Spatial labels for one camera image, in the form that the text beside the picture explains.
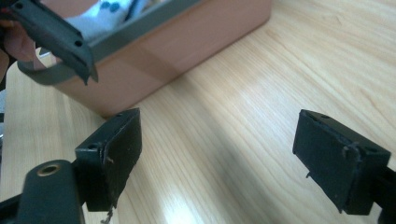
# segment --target wooden table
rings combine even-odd
[[[395,22],[393,1],[275,0],[267,24],[137,105],[143,154],[114,223],[376,223],[377,205],[338,214],[291,149],[309,109],[396,153]],[[0,200],[104,122],[15,67],[6,109]]]

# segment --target black plastic part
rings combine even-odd
[[[21,195],[17,195],[0,203],[0,224],[15,223],[20,199]]]
[[[378,223],[396,223],[396,173],[388,168],[374,182],[371,194],[383,209]]]
[[[132,109],[108,120],[76,148],[80,194],[90,211],[109,211],[142,151],[140,111]]]
[[[15,1],[9,9],[37,44],[61,58],[84,83],[89,77],[97,81],[91,49],[79,30],[35,0]],[[23,70],[26,64],[19,62],[20,69]]]
[[[69,161],[48,161],[27,174],[17,223],[85,223]]]
[[[387,171],[390,152],[328,116],[302,110],[293,153],[340,212],[370,213],[372,186]]]

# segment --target black rectangular block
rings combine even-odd
[[[293,153],[340,213],[370,213],[370,190],[386,171],[390,152],[337,120],[302,110]]]
[[[117,207],[141,152],[139,109],[114,116],[76,148],[78,186],[89,211]]]

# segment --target plastic storage box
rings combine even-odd
[[[73,6],[76,14],[94,2],[73,1],[47,0],[47,4],[65,17],[72,15],[68,6]],[[73,76],[52,84],[101,116],[109,117],[262,25],[269,19],[270,10],[271,0],[162,2],[91,44],[99,83],[90,80],[85,86]],[[72,74],[73,70],[57,64],[34,76],[67,73]]]

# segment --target cloth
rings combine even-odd
[[[134,1],[138,0],[99,1],[83,14],[65,20],[80,30],[85,41],[90,43],[121,25]]]

